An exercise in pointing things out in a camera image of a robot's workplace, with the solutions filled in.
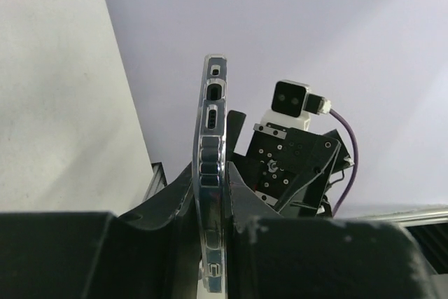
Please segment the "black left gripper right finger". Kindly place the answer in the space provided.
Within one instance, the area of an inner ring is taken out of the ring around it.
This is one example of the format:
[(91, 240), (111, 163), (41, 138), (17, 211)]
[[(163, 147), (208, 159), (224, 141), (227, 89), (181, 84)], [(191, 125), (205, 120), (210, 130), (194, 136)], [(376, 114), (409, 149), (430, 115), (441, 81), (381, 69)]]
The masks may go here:
[(436, 298), (416, 241), (379, 221), (284, 218), (227, 167), (230, 298)]

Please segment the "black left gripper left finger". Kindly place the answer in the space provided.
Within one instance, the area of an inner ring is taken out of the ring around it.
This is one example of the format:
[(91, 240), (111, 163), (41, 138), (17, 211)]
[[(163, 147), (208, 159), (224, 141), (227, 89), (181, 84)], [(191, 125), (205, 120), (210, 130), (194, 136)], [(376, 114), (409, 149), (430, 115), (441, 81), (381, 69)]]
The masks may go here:
[(2, 298), (195, 298), (192, 169), (121, 216), (1, 215)]

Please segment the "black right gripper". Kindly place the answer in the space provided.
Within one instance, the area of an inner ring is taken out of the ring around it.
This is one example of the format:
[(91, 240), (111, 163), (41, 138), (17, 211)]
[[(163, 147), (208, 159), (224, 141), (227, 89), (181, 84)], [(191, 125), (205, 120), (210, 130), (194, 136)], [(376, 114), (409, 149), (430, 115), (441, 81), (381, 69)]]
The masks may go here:
[[(232, 161), (246, 114), (227, 113), (226, 160)], [(325, 193), (341, 142), (294, 127), (256, 124), (241, 177), (256, 195), (284, 217), (315, 217), (330, 208)]]

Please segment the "clear phone case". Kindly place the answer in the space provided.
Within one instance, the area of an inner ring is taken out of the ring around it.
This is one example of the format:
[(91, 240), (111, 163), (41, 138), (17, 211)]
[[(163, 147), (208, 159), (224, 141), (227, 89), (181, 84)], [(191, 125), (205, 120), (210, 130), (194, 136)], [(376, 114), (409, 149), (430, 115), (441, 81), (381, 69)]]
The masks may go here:
[(202, 250), (202, 281), (227, 295), (224, 191), (226, 185), (227, 58), (204, 58), (192, 148), (192, 186)]

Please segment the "aluminium front rail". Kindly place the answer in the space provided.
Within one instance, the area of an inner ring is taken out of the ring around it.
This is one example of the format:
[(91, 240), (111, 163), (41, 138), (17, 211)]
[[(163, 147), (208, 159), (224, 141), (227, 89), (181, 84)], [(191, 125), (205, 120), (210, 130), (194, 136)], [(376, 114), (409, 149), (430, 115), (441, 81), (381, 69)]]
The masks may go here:
[(403, 227), (434, 225), (447, 222), (446, 204), (376, 204), (373, 206), (342, 206), (335, 214), (338, 219), (390, 221)]

